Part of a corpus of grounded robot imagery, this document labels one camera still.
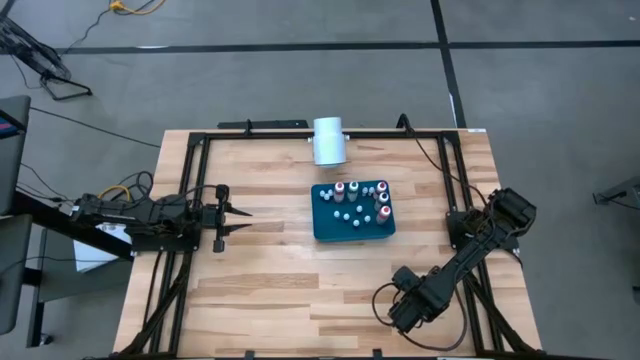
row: black stand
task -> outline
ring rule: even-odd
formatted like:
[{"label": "black stand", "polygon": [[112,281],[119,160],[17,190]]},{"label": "black stand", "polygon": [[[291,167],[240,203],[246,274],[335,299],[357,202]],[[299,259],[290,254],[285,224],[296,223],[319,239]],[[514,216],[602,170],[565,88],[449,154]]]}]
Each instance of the black stand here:
[{"label": "black stand", "polygon": [[42,259],[38,259],[38,268],[25,268],[22,283],[33,286],[33,303],[29,316],[29,331],[27,332],[27,347],[38,347],[53,342],[53,336],[42,333],[44,317],[44,302],[40,301],[40,282],[42,281]]},{"label": "black stand", "polygon": [[[73,85],[75,87],[83,88],[83,89],[85,89],[85,91],[79,92],[79,93],[75,93],[75,94],[71,94],[71,95],[66,95],[66,96],[57,96],[53,92],[53,90],[51,90],[49,88],[49,86],[48,86],[48,83],[51,80],[55,80],[55,81],[58,81],[58,82],[61,82],[61,83]],[[51,97],[55,101],[62,101],[62,100],[68,100],[68,99],[77,98],[77,97],[80,97],[80,96],[91,96],[91,95],[93,95],[93,92],[91,91],[91,88],[89,88],[88,86],[85,86],[85,85],[82,85],[82,84],[78,84],[77,82],[73,82],[71,80],[65,80],[65,79],[59,78],[57,76],[53,76],[51,74],[42,75],[40,77],[40,85],[42,85],[42,87],[49,93],[49,95],[51,95]]]},{"label": "black stand", "polygon": [[131,245],[93,226],[71,221],[71,217],[19,191],[13,195],[10,214],[33,216],[33,222],[47,229],[76,239],[91,247],[133,261]]}]

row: wooden tabletop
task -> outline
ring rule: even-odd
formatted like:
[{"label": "wooden tabletop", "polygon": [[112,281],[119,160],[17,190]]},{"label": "wooden tabletop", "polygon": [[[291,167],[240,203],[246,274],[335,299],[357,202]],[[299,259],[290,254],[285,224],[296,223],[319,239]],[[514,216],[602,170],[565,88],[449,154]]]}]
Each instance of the wooden tabletop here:
[{"label": "wooden tabletop", "polygon": [[[178,192],[188,135],[189,131],[165,133],[154,197]],[[490,194],[500,184],[487,134],[460,130],[460,138],[470,182]],[[438,162],[436,142],[421,143]],[[210,151],[205,183],[229,185],[234,207],[253,214],[249,219],[255,225],[227,237],[221,254],[212,252],[215,233],[203,234],[191,268],[179,356],[242,356],[245,350],[255,350],[257,356],[370,356],[373,348],[381,348],[385,356],[437,354],[409,344],[378,323],[371,308],[374,290],[389,282],[400,266],[423,273],[454,255],[444,220],[448,206],[443,176],[414,140],[351,140],[348,162],[334,169],[316,167],[312,146],[303,140],[214,140]],[[452,149],[448,151],[455,166]],[[197,165],[194,161],[192,182]],[[395,235],[386,241],[316,242],[311,185],[374,179],[390,184]],[[205,203],[216,202],[214,191],[205,190]],[[474,203],[480,204],[479,198]],[[228,217],[230,224],[245,221]],[[135,259],[116,351],[141,328],[155,258],[150,253]],[[487,265],[498,308],[526,342],[539,348],[520,266],[503,251],[491,253]],[[380,314],[387,313],[393,294],[389,289],[378,297]],[[485,343],[491,348],[486,316],[479,303],[478,307]],[[172,315],[170,309],[167,319]],[[167,324],[171,322],[165,321],[161,350],[168,344]],[[460,305],[454,298],[433,323],[409,335],[425,344],[447,346],[461,328]],[[473,354],[470,332],[448,354]]]}]

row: concrete floor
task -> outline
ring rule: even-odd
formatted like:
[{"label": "concrete floor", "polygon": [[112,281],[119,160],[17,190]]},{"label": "concrete floor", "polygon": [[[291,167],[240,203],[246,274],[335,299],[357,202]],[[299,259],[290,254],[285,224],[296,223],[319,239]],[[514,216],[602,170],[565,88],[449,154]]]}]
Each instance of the concrete floor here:
[{"label": "concrete floor", "polygon": [[[10,16],[40,41],[65,47],[104,6],[64,1],[18,1]],[[640,39],[635,1],[448,0],[442,8],[451,41]],[[151,16],[105,15],[83,46],[434,41],[433,24],[429,2],[419,0],[168,1]],[[488,129],[502,184],[539,209],[522,259],[544,348],[636,359],[638,214],[596,207],[591,193],[640,172],[640,49],[452,54],[468,126]],[[65,63],[96,96],[56,103],[24,89],[15,65],[0,56],[0,97],[28,94],[34,106],[153,143],[165,129],[247,118],[338,114],[346,126],[386,127],[405,112],[414,126],[453,126],[438,50],[68,55]],[[153,170],[157,155],[32,113],[24,162],[55,189],[79,196]],[[28,173],[21,179],[36,185]],[[2,358],[104,356],[124,294],[121,287],[48,304],[44,328],[57,341],[29,350],[28,306],[21,307],[18,327],[0,337]],[[23,298],[29,304],[28,289]]]}]

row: cable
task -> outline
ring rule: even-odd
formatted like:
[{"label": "cable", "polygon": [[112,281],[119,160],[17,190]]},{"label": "cable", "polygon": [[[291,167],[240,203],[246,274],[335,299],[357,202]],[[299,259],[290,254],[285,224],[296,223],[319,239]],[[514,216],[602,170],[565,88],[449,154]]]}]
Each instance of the cable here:
[{"label": "cable", "polygon": [[36,90],[36,89],[41,89],[42,85],[40,86],[29,86],[29,84],[27,84],[27,77],[24,76],[24,72],[22,71],[22,68],[20,67],[20,64],[18,64],[18,62],[16,61],[16,58],[13,56],[13,54],[9,54],[9,57],[11,58],[11,60],[13,60],[13,63],[16,64],[16,67],[18,68],[18,71],[20,71],[20,75],[22,76],[22,81],[24,82],[24,87],[26,87],[29,90]]},{"label": "cable", "polygon": [[121,12],[126,12],[126,13],[128,13],[128,14],[132,14],[132,15],[149,15],[149,14],[151,14],[151,13],[155,12],[156,10],[158,10],[158,9],[160,8],[160,6],[162,6],[162,5],[164,4],[164,2],[165,2],[165,1],[166,1],[166,0],[160,0],[160,2],[158,2],[158,3],[157,3],[154,7],[152,7],[151,9],[149,9],[149,10],[145,10],[145,11],[141,11],[144,7],[146,7],[147,5],[149,5],[151,2],[148,2],[147,4],[142,5],[142,7],[140,7],[140,8],[139,8],[139,9],[137,9],[137,10],[132,10],[132,9],[129,9],[128,7],[126,7],[126,6],[122,3],[122,1],[120,1],[120,0],[115,0],[114,2],[112,2],[112,3],[109,5],[109,9],[110,9],[110,10],[113,10],[113,11],[119,10],[119,11],[121,11]]},{"label": "cable", "polygon": [[456,342],[454,342],[453,344],[449,345],[449,346],[445,346],[445,347],[440,347],[440,346],[433,346],[433,345],[425,345],[425,344],[421,344],[415,340],[413,340],[412,338],[410,338],[409,336],[407,336],[407,334],[403,333],[403,332],[399,332],[400,335],[405,338],[408,342],[412,343],[413,345],[425,349],[425,350],[432,350],[432,351],[452,351],[455,350],[456,348],[458,348],[458,346],[460,346],[460,344],[462,344],[462,342],[464,341],[465,336],[467,336],[467,328],[469,326],[468,322],[469,320],[467,319],[467,313],[464,309],[464,306],[462,305],[462,298],[460,297],[460,292],[458,291],[458,287],[456,286],[454,288],[454,291],[456,293],[456,298],[458,299],[458,303],[460,304],[460,309],[462,310],[462,333],[460,334],[460,337],[458,338],[458,340],[456,340]]},{"label": "cable", "polygon": [[429,162],[431,163],[431,165],[433,165],[433,167],[435,167],[436,169],[440,170],[440,172],[442,172],[443,174],[445,174],[447,177],[457,181],[460,183],[460,185],[468,187],[469,189],[473,189],[478,195],[480,195],[480,200],[482,200],[482,203],[484,204],[484,206],[487,206],[487,200],[484,198],[484,196],[482,195],[482,193],[480,192],[480,190],[478,190],[477,187],[471,185],[471,184],[465,184],[463,183],[460,179],[458,179],[457,177],[451,175],[451,174],[447,174],[444,172],[444,170],[442,170],[442,168],[438,165],[436,165],[436,163],[431,159],[431,157],[429,156],[429,154],[427,154],[427,151],[422,147],[422,144],[420,144],[420,140],[418,140],[418,135],[415,134],[414,132],[414,138],[416,140],[416,143],[418,144],[418,146],[420,147],[420,150],[422,150],[422,153],[424,154],[424,156],[427,157],[427,160],[429,160]]},{"label": "cable", "polygon": [[29,165],[27,165],[27,164],[25,164],[25,163],[23,163],[23,162],[21,162],[21,163],[20,163],[20,165],[22,165],[22,166],[26,167],[27,169],[31,170],[31,172],[33,172],[33,174],[38,178],[38,180],[40,180],[40,182],[41,182],[44,186],[46,186],[46,187],[47,187],[47,189],[49,189],[52,193],[54,193],[54,194],[56,194],[56,195],[58,195],[58,196],[62,197],[62,198],[63,198],[63,199],[65,199],[65,200],[71,201],[67,196],[65,196],[64,194],[61,194],[61,193],[59,193],[59,192],[57,192],[57,191],[53,190],[53,189],[51,188],[51,186],[49,186],[49,185],[46,183],[46,181],[42,180],[42,178],[40,177],[40,175],[38,175],[38,172],[36,171],[36,169],[32,168],[31,166],[29,166]]},{"label": "cable", "polygon": [[382,318],[380,318],[380,315],[378,315],[378,310],[376,310],[376,297],[378,296],[378,293],[380,293],[380,291],[382,291],[385,288],[388,288],[389,286],[393,286],[393,283],[392,282],[391,283],[386,283],[386,284],[380,286],[378,288],[378,290],[376,290],[373,293],[373,296],[371,297],[371,308],[373,308],[373,316],[375,316],[376,319],[380,322],[380,324],[382,324],[384,326],[393,326],[393,323],[386,322],[386,321],[382,320]]},{"label": "cable", "polygon": [[[142,185],[140,183],[140,178],[142,177],[142,175],[147,175],[149,177],[149,182],[150,185],[147,187],[145,185]],[[143,199],[147,199],[149,198],[149,195],[151,194],[151,188],[153,187],[153,174],[151,174],[148,171],[138,171],[135,172],[127,177],[125,177],[124,179],[120,180],[120,182],[118,183],[118,185],[123,185],[125,181],[131,179],[132,177],[136,176],[136,182],[135,184],[127,187],[127,189],[129,190],[129,192],[131,193],[131,190],[133,189],[137,189],[138,191],[140,191],[140,193],[142,194],[142,198],[140,198],[140,200]],[[119,193],[117,193],[114,197],[111,198],[111,201],[115,201],[117,200],[119,197],[121,197],[122,195],[125,195],[124,191],[120,191]]]},{"label": "cable", "polygon": [[[154,2],[154,1],[156,1],[156,0],[149,0],[149,1],[147,1],[144,5],[140,6],[140,7],[139,7],[139,8],[137,8],[135,11],[136,11],[136,12],[138,12],[138,11],[144,10],[144,8],[146,8],[147,6],[149,6],[149,5],[153,4],[153,2]],[[118,10],[118,9],[113,10],[113,12],[114,12],[116,15],[121,15],[121,16],[135,15],[134,13],[126,12],[126,11],[122,11],[122,10]]]},{"label": "cable", "polygon": [[633,205],[627,205],[627,204],[622,203],[622,202],[620,202],[618,200],[615,200],[615,198],[613,198],[613,197],[606,197],[606,196],[604,196],[602,194],[597,194],[597,195],[600,196],[605,201],[609,201],[609,202],[612,202],[612,203],[614,203],[616,205],[619,205],[619,206],[622,206],[622,207],[626,207],[627,209],[640,210],[639,207],[636,207],[636,206],[633,206]]},{"label": "cable", "polygon": [[[177,198],[177,199],[173,200],[173,201],[172,201],[172,202],[170,202],[170,203],[166,203],[165,205],[171,205],[171,204],[173,204],[174,202],[176,202],[176,201],[178,201],[178,200],[180,200],[180,199],[184,199],[184,198],[186,198],[188,194],[190,194],[190,193],[192,193],[192,192],[194,192],[194,191],[196,191],[196,190],[205,189],[205,188],[218,189],[218,187],[217,187],[216,185],[200,185],[200,186],[196,186],[196,187],[193,187],[193,188],[191,188],[191,189],[187,190],[187,191],[186,191],[184,194],[182,194],[179,198]],[[229,198],[229,194],[225,194],[225,197],[226,197],[226,199],[228,199],[228,198]]]},{"label": "cable", "polygon": [[64,115],[55,114],[55,113],[52,113],[52,112],[49,112],[49,111],[46,111],[46,110],[38,109],[38,108],[33,107],[33,106],[30,109],[31,110],[35,110],[37,112],[41,112],[43,114],[51,115],[51,116],[54,116],[54,117],[57,117],[57,118],[60,118],[60,119],[63,119],[63,120],[71,121],[72,123],[75,123],[75,124],[78,124],[78,125],[81,125],[81,126],[85,126],[85,127],[88,127],[89,129],[100,131],[102,133],[105,133],[105,134],[108,134],[108,135],[111,135],[111,136],[119,137],[121,139],[133,141],[133,142],[136,142],[138,144],[147,145],[147,146],[150,146],[150,147],[153,147],[153,148],[158,148],[158,149],[160,148],[160,145],[156,145],[156,144],[148,143],[148,142],[145,142],[145,141],[142,141],[142,140],[134,139],[134,138],[131,138],[131,137],[128,137],[128,136],[120,135],[120,134],[117,134],[117,133],[114,133],[114,132],[111,132],[111,131],[108,131],[108,130],[101,129],[99,127],[95,127],[93,125],[85,124],[85,123],[83,123],[81,121],[74,120],[74,119],[72,119],[70,117],[66,117]]},{"label": "cable", "polygon": [[78,259],[56,259],[56,258],[52,258],[49,256],[32,256],[32,257],[27,257],[24,258],[22,260],[18,260],[14,263],[12,263],[11,265],[5,267],[4,269],[2,269],[2,271],[0,271],[0,278],[9,270],[11,270],[11,268],[13,268],[16,265],[19,265],[21,263],[27,262],[29,260],[35,260],[35,259],[48,259],[48,260],[52,260],[52,261],[77,261],[77,262],[99,262],[99,263],[103,263],[106,264],[108,262],[111,261],[129,261],[129,260],[125,260],[125,259],[114,259],[114,260],[110,260],[110,261],[104,261],[104,260],[78,260]]},{"label": "cable", "polygon": [[[371,297],[371,308],[373,309],[373,315],[376,317],[376,320],[378,320],[378,322],[380,322],[382,325],[385,326],[389,326],[389,327],[393,327],[393,322],[386,322],[384,320],[382,320],[382,318],[380,318],[380,315],[378,315],[378,311],[376,310],[376,297],[378,296],[378,294],[380,293],[380,291],[382,291],[383,289],[389,287],[389,286],[393,286],[393,283],[386,283],[382,286],[380,286],[374,293],[373,296]],[[425,344],[421,344],[413,339],[411,339],[409,336],[407,336],[407,334],[398,331],[398,333],[400,333],[400,335],[402,337],[404,337],[408,342],[412,343],[413,345],[426,349],[426,350],[433,350],[433,351],[451,351],[456,349],[458,346],[460,346],[460,344],[462,344],[462,342],[464,341],[465,336],[467,335],[467,329],[468,329],[468,319],[467,319],[467,313],[465,311],[464,305],[462,305],[462,298],[460,297],[460,292],[458,291],[458,287],[455,286],[454,287],[454,292],[456,294],[456,299],[458,299],[458,304],[460,304],[460,310],[462,310],[462,333],[460,334],[460,337],[458,338],[458,340],[456,340],[456,342],[454,342],[453,344],[449,345],[449,346],[445,346],[445,347],[440,347],[440,346],[433,346],[433,345],[425,345]],[[396,304],[395,299],[396,296],[398,295],[399,291],[396,292],[396,295],[394,295],[393,297],[393,303],[394,305]],[[422,324],[424,323],[424,319],[420,319],[420,324],[418,326],[416,326],[416,328],[420,328],[422,327]]]},{"label": "cable", "polygon": [[518,256],[515,249],[514,250],[505,249],[504,251],[506,251],[509,255],[511,255],[511,257],[516,259],[516,261],[520,264],[520,267],[524,269],[524,264],[522,263],[522,259],[520,259],[520,256]]},{"label": "cable", "polygon": [[109,186],[108,188],[104,189],[100,194],[98,194],[98,199],[102,199],[103,196],[108,194],[110,191],[113,191],[116,189],[121,189],[122,191],[124,191],[127,194],[127,201],[131,201],[131,192],[129,192],[129,189],[124,185]]},{"label": "cable", "polygon": [[87,28],[87,30],[85,30],[84,35],[80,39],[74,41],[71,45],[69,45],[69,47],[65,51],[63,51],[62,54],[60,54],[60,57],[62,58],[63,56],[65,56],[71,50],[72,47],[74,47],[77,44],[79,44],[80,42],[84,41],[87,38],[87,36],[89,36],[89,31],[91,31],[91,29],[93,29],[94,27],[98,26],[98,24],[100,24],[100,19],[102,18],[102,16],[104,14],[108,13],[109,11],[111,11],[110,8],[108,8],[107,10],[104,10],[103,12],[101,12],[100,15],[98,15],[98,18],[96,19],[96,22],[91,24]]},{"label": "cable", "polygon": [[29,190],[35,192],[36,194],[42,195],[42,196],[47,196],[47,194],[43,193],[42,191],[34,188],[33,186],[29,185],[29,184],[25,184],[22,181],[18,181],[18,185],[22,185],[26,188],[28,188]]},{"label": "cable", "polygon": [[153,264],[153,272],[151,273],[151,284],[149,285],[149,295],[147,295],[147,305],[144,308],[144,318],[142,327],[147,324],[147,317],[149,316],[149,307],[151,306],[151,296],[153,296],[153,288],[156,283],[156,273],[158,272],[158,264],[160,264],[160,258],[162,257],[162,251],[158,252],[156,256],[156,262]]},{"label": "cable", "polygon": [[49,200],[49,201],[52,201],[54,203],[71,202],[71,200],[65,200],[65,199],[63,199],[61,197],[57,197],[57,196],[56,197],[49,197],[49,196],[43,196],[43,195],[34,194],[34,193],[24,189],[20,185],[16,185],[16,189],[20,190],[21,192],[23,192],[23,193],[25,193],[25,194],[27,194],[29,196],[32,196],[32,197],[35,197],[35,198],[38,198],[38,199]]}]

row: metal leg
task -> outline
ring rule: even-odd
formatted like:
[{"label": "metal leg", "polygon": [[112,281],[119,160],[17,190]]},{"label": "metal leg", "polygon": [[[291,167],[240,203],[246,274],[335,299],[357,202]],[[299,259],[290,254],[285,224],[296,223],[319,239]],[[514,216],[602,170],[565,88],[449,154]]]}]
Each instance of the metal leg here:
[{"label": "metal leg", "polygon": [[640,305],[640,286],[633,287],[633,299],[636,304]]},{"label": "metal leg", "polygon": [[[40,255],[44,254],[45,244],[40,244]],[[53,342],[53,337],[42,333],[42,319],[44,317],[44,302],[40,301],[40,280],[42,279],[42,259],[38,259],[35,269],[25,268],[23,283],[32,285],[33,300],[29,330],[27,332],[27,347],[37,347]]]},{"label": "metal leg", "polygon": [[73,222],[70,216],[21,192],[16,191],[13,195],[11,214],[30,214],[33,216],[33,222],[38,225],[76,239],[96,249],[108,252],[121,259],[133,261],[131,245],[93,226]]},{"label": "metal leg", "polygon": [[22,283],[31,286],[40,286],[40,280],[42,279],[42,270],[24,268],[24,275],[22,277]]},{"label": "metal leg", "polygon": [[[79,88],[83,88],[84,91],[79,92],[79,93],[75,93],[75,94],[71,94],[71,95],[67,95],[67,96],[57,96],[53,90],[51,90],[48,86],[49,81],[50,80],[56,80],[65,84],[69,84],[69,85],[73,85]],[[40,78],[40,85],[42,85],[42,87],[49,93],[49,95],[53,98],[53,100],[55,101],[62,101],[62,100],[69,100],[69,99],[73,99],[73,98],[77,98],[80,96],[91,96],[93,95],[93,92],[91,91],[91,89],[88,86],[82,85],[82,84],[78,84],[77,82],[73,82],[71,80],[66,80],[66,79],[62,79],[59,77],[55,77],[55,76],[51,76],[49,75],[48,77],[44,77],[42,76]]]},{"label": "metal leg", "polygon": [[613,186],[604,191],[593,194],[596,204],[604,205],[610,200],[631,195],[635,204],[640,204],[640,176],[635,176],[627,181]]}]

